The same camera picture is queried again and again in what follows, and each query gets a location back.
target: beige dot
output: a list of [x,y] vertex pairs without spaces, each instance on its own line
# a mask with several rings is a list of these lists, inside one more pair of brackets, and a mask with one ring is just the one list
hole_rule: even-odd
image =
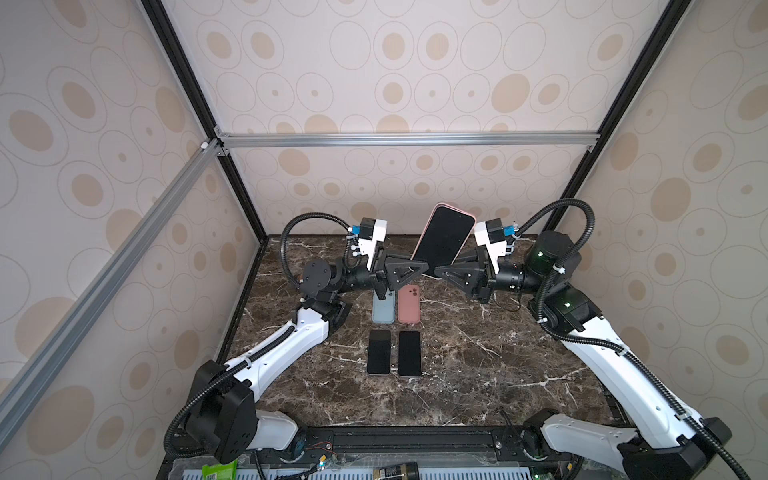
[[435,161],[430,155],[422,155],[416,159],[416,166],[421,170],[428,170]]
[[147,453],[152,450],[155,436],[156,433],[151,427],[139,434],[139,438],[136,440],[136,446],[134,447],[134,453],[138,458],[147,456]]
[[95,207],[104,198],[104,189],[98,180],[88,174],[79,174],[72,179],[72,194],[86,207]]
[[180,369],[192,366],[200,350],[200,337],[194,330],[187,330],[179,335],[174,346],[174,361]]
[[310,159],[295,148],[287,148],[277,155],[277,163],[288,174],[301,177],[310,171]]
[[198,272],[202,272],[205,270],[205,264],[208,263],[207,258],[205,257],[205,253],[203,252],[197,252],[194,254],[194,267],[197,269]]
[[304,131],[308,134],[338,134],[339,127],[325,115],[313,115],[304,122]]
[[177,245],[184,245],[187,242],[187,228],[183,223],[175,223],[170,229],[170,237]]
[[205,187],[212,194],[216,193],[216,189],[217,189],[216,178],[212,174],[208,174],[205,176]]
[[659,275],[669,276],[676,270],[677,261],[671,253],[659,253],[656,260],[654,260],[654,268]]
[[352,218],[357,221],[361,221],[363,217],[376,218],[376,207],[368,202],[357,202],[352,205],[349,212],[352,214]]
[[61,97],[73,114],[80,118],[93,118],[96,115],[96,104],[88,90],[79,84],[68,81],[61,87]]
[[272,38],[262,31],[257,31],[250,37],[250,47],[261,58],[272,58],[275,55],[275,44]]
[[621,50],[624,39],[618,33],[614,33],[600,43],[598,58],[602,61],[611,60]]
[[579,262],[577,268],[586,272],[589,270],[589,267],[592,266],[592,258],[594,257],[592,247],[585,244],[578,252],[581,254],[581,262]]
[[54,5],[61,16],[77,28],[83,28],[88,23],[85,9],[79,0],[54,0]]
[[694,168],[699,172],[708,172],[715,168],[723,158],[723,149],[718,144],[706,144],[694,154]]
[[149,363],[139,363],[131,370],[131,374],[128,376],[128,385],[134,390],[141,390],[149,382],[151,374],[152,368],[149,366]]
[[341,192],[341,189],[339,188],[339,186],[334,184],[333,182],[329,182],[323,185],[323,190],[325,190],[325,192],[332,197],[335,197],[336,195],[339,194],[339,192]]
[[410,131],[408,122],[399,115],[387,115],[376,124],[376,133]]
[[750,359],[746,344],[732,335],[723,335],[715,342],[717,355],[731,365],[743,365]]
[[760,2],[746,20],[746,29],[758,33],[768,28],[768,2]]
[[530,164],[531,158],[528,155],[521,155],[520,157],[515,158],[515,161],[512,162],[512,168],[517,171],[522,171],[528,168],[528,165]]
[[560,85],[548,84],[538,92],[538,103],[542,105],[549,105],[560,96]]
[[480,160],[480,168],[483,170],[493,170],[498,165],[498,157],[495,155],[488,155]]
[[429,185],[424,182],[418,182],[413,186],[413,193],[416,195],[426,195],[429,193]]
[[235,246],[232,243],[226,242],[221,246],[219,260],[221,261],[221,268],[223,268],[225,272],[235,270],[237,251],[235,251]]
[[389,82],[384,86],[382,95],[388,104],[396,104],[402,100],[402,87],[393,81]]
[[116,210],[107,219],[106,236],[107,243],[112,250],[117,251],[123,244],[128,235],[141,221],[141,215],[133,210],[122,208]]
[[45,120],[26,110],[17,110],[8,118],[11,134],[25,147],[46,151],[53,146],[53,131]]
[[432,60],[439,60],[448,54],[450,42],[442,33],[435,33],[427,40],[427,56]]
[[168,87],[160,87],[154,94],[157,114],[168,130],[180,134],[184,129],[184,107],[179,97]]
[[650,197],[650,211],[658,220],[671,222],[680,218],[690,205],[690,187],[682,178],[667,178]]
[[507,75],[493,87],[491,105],[501,113],[515,111],[525,103],[530,90],[531,85],[524,75],[517,73]]
[[293,191],[296,192],[296,195],[301,195],[302,197],[310,194],[310,188],[306,184],[293,185]]
[[232,55],[230,41],[218,31],[209,33],[205,38],[205,42],[208,43],[210,51],[218,58],[229,58]]
[[645,298],[645,283],[640,280],[632,280],[627,286],[627,291],[632,300],[639,302]]
[[80,385],[65,387],[42,400],[27,420],[27,444],[38,455],[53,455],[79,439],[94,414],[94,396]]
[[53,296],[27,308],[16,325],[15,341],[18,351],[31,358],[71,306],[72,300],[69,298]]
[[640,141],[637,135],[632,132],[620,135],[611,147],[611,166],[615,170],[627,170],[637,158],[639,148]]
[[277,133],[279,134],[295,134],[296,133],[296,129],[293,128],[293,125],[285,121],[278,122],[276,129],[277,129]]
[[390,33],[384,37],[382,50],[389,60],[397,60],[406,51],[406,41],[399,33]]
[[762,117],[768,111],[768,85],[755,87],[744,95],[739,103],[739,117],[752,121]]
[[197,147],[198,145],[194,143],[194,141],[187,140],[187,156],[189,158],[192,158],[192,156],[197,153]]
[[648,339],[645,338],[645,334],[633,326],[628,326],[621,330],[621,338],[640,360],[644,362],[648,360],[650,345],[648,344]]
[[123,435],[124,428],[125,424],[122,417],[108,418],[106,422],[101,424],[96,434],[96,446],[102,450],[109,449],[118,442],[120,436]]

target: light blue phone case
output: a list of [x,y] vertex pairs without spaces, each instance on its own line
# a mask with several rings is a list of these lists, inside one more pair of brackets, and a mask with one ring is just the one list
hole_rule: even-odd
[[386,298],[379,300],[376,292],[373,292],[373,322],[374,323],[394,323],[395,322],[395,292],[387,290]]

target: phone screen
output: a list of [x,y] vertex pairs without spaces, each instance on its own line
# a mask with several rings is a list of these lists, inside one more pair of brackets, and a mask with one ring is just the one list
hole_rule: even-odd
[[415,330],[403,330],[399,334],[397,374],[400,376],[421,376],[422,374],[422,334]]
[[429,268],[423,275],[436,278],[435,267],[453,263],[474,227],[472,215],[438,205],[419,239],[412,260],[427,262]]
[[389,330],[371,330],[368,338],[368,374],[388,375],[392,353],[392,334]]

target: green package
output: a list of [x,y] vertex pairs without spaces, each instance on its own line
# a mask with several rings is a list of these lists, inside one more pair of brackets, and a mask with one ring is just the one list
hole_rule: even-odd
[[235,480],[237,460],[226,465],[203,465],[203,480]]

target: brown marble surface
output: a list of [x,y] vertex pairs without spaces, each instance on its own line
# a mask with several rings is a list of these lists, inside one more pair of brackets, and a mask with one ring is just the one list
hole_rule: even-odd
[[[410,253],[415,237],[387,239],[386,247]],[[289,318],[299,299],[278,261],[278,239],[270,240],[230,356],[269,336]],[[530,248],[518,243],[516,258]],[[328,261],[343,251],[341,237],[294,237],[291,270],[310,257]],[[257,408],[280,410],[309,425],[500,425],[504,408],[520,424],[544,407],[576,419],[610,422],[601,387],[584,363],[545,335],[512,295],[480,305],[446,282],[420,277],[422,322],[414,327],[371,321],[372,292],[352,292],[346,324],[312,348],[264,393]],[[523,296],[523,303],[528,298]],[[397,333],[422,333],[419,378],[397,375]],[[366,374],[371,329],[392,330],[392,373]]]

